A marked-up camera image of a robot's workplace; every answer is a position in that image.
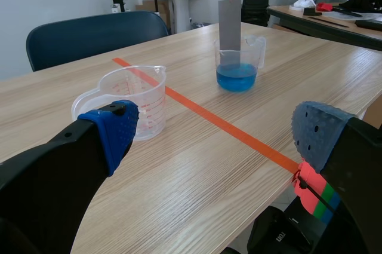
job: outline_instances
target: sink pedestal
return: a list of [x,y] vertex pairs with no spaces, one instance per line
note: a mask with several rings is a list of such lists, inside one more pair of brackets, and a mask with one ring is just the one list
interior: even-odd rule
[[191,30],[189,0],[172,0],[174,3],[175,32]]

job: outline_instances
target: measuring cup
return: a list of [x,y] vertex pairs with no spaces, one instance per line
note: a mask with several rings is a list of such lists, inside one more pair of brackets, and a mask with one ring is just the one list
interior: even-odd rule
[[254,86],[258,69],[264,67],[267,40],[254,35],[241,38],[241,51],[221,50],[215,43],[216,78],[229,91],[246,91]]
[[134,140],[148,140],[165,127],[165,81],[163,66],[132,66],[105,75],[98,87],[80,95],[72,106],[72,118],[116,100],[138,105],[139,120]]

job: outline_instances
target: blue liquid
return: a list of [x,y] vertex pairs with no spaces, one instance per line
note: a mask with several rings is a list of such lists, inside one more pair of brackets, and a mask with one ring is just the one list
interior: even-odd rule
[[220,65],[216,70],[217,82],[228,91],[247,91],[255,84],[257,70],[253,65]]

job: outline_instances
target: orange tape line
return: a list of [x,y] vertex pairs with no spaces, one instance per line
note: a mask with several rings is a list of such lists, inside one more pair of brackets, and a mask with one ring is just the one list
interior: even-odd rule
[[[113,59],[114,62],[119,64],[122,67],[129,67],[131,66],[126,61],[115,58]],[[150,85],[156,86],[158,85],[158,82],[153,79],[151,76],[148,76],[148,74],[140,71],[140,70],[132,70],[137,76],[139,76],[141,79],[148,82]],[[268,159],[272,160],[273,162],[277,163],[279,166],[283,167],[287,171],[291,172],[292,174],[295,174],[298,171],[298,163],[291,160],[290,158],[284,156],[280,152],[274,150],[270,146],[266,145],[263,142],[260,142],[258,139],[254,138],[253,136],[250,136],[248,133],[242,131],[241,129],[235,127],[234,125],[228,123],[224,119],[218,117],[217,115],[213,114],[212,112],[206,110],[205,108],[199,106],[197,103],[194,103],[193,101],[189,100],[188,98],[182,96],[180,93],[174,91],[173,89],[166,87],[166,94],[167,96],[171,97],[172,99],[176,100],[178,103],[181,103],[185,107],[189,108],[191,111],[197,113],[202,118],[205,118],[207,121],[213,123],[218,128],[224,130],[226,133],[230,134],[231,136],[237,138],[241,142],[248,145],[250,148],[254,149],[255,151],[261,153]]]

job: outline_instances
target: wooden table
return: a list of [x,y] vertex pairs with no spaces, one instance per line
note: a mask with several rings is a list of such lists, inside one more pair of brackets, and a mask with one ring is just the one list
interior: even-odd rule
[[[382,91],[382,54],[242,25],[267,38],[265,68],[246,93],[218,87],[217,25],[0,82],[0,157],[52,138],[70,124],[81,93],[119,68],[165,65],[167,86],[300,162],[291,136],[305,100],[361,114]],[[167,97],[167,126],[133,144],[94,197],[72,253],[220,253],[291,182],[292,174]]]
[[347,26],[340,27],[309,18],[311,16],[304,16],[303,11],[289,10],[289,6],[268,7],[267,11],[269,14],[279,17],[280,25],[289,29],[316,38],[382,51],[382,32],[357,27],[355,25],[356,18],[352,21],[346,21],[316,16],[319,19]]

